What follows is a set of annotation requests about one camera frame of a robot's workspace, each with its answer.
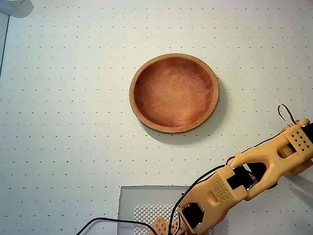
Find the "orange 3d-printed robot arm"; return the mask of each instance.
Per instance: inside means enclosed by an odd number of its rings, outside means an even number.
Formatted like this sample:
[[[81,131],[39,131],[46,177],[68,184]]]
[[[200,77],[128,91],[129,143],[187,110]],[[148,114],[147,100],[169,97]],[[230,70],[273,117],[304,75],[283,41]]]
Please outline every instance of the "orange 3d-printed robot arm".
[[[180,224],[177,220],[170,225],[162,220],[160,224],[159,218],[153,225],[158,235],[202,235],[220,223],[239,202],[273,188],[284,174],[295,176],[313,165],[313,123],[308,119],[294,121],[282,106],[292,123],[287,123],[276,136],[235,154],[230,165],[194,184],[177,207]]]

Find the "wooden bowl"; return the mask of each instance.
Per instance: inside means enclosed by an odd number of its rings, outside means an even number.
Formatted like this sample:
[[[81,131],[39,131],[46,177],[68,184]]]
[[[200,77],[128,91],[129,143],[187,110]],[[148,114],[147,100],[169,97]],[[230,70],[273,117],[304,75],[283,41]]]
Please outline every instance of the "wooden bowl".
[[[186,54],[166,54],[145,63],[130,86],[135,115],[162,132],[195,128],[212,113],[219,85],[211,68]]]

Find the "table surface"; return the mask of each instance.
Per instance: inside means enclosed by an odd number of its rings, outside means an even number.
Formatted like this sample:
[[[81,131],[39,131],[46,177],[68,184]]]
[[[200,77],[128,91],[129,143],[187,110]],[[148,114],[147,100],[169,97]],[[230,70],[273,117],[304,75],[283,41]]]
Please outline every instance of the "table surface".
[[[75,234],[117,217],[121,186],[189,185],[278,133],[287,104],[313,118],[312,0],[33,0],[11,17],[0,79],[0,233]],[[133,114],[147,60],[187,53],[219,78],[198,128],[164,134]],[[235,207],[230,235],[312,234],[313,169]],[[98,223],[88,234],[114,234]]]

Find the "bowl rim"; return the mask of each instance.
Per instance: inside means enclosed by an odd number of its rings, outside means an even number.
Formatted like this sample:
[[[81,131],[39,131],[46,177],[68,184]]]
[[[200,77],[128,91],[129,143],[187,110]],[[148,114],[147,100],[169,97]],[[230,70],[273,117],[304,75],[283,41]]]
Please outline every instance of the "bowl rim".
[[[213,86],[213,95],[212,95],[212,104],[213,105],[211,105],[210,108],[195,122],[190,123],[188,125],[179,126],[179,127],[162,126],[162,125],[159,125],[159,124],[152,122],[151,120],[146,118],[141,113],[141,111],[137,107],[137,104],[136,104],[135,98],[134,98],[134,89],[136,86],[136,82],[137,82],[139,76],[141,75],[141,73],[148,66],[150,66],[151,64],[154,64],[157,61],[161,61],[161,60],[168,59],[168,58],[174,58],[174,57],[184,58],[184,59],[188,59],[188,60],[191,60],[193,62],[196,62],[198,65],[200,65],[208,73],[210,79],[212,80],[212,86]],[[147,61],[146,63],[144,63],[135,73],[135,75],[132,79],[131,85],[130,85],[130,89],[129,89],[130,104],[131,104],[132,110],[133,110],[134,114],[136,115],[136,117],[142,123],[144,123],[146,126],[152,128],[152,129],[161,131],[161,132],[166,132],[166,133],[179,133],[179,132],[189,131],[189,130],[199,126],[200,124],[202,124],[212,114],[213,110],[216,107],[218,98],[219,98],[219,84],[218,84],[217,77],[216,77],[215,73],[212,71],[212,69],[204,61],[202,61],[202,60],[200,60],[200,59],[198,59],[192,55],[182,54],[182,53],[170,53],[170,54],[160,55],[160,56],[157,56],[157,57]]]

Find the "perforated pattern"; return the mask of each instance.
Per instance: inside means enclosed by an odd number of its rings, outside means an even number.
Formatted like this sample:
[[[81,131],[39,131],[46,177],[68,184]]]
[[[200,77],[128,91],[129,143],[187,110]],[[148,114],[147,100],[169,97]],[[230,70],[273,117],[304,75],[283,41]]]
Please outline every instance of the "perforated pattern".
[[[153,225],[156,218],[162,216],[165,220],[169,220],[171,216],[173,205],[160,204],[160,205],[137,205],[134,208],[134,220],[145,222]],[[148,229],[145,227],[135,227],[135,235],[146,235]]]
[[[212,191],[221,204],[225,203],[231,197],[226,185],[221,179],[213,184]]]
[[[307,154],[308,151],[313,151],[312,143],[302,129],[294,131],[291,134],[291,142],[300,155]]]

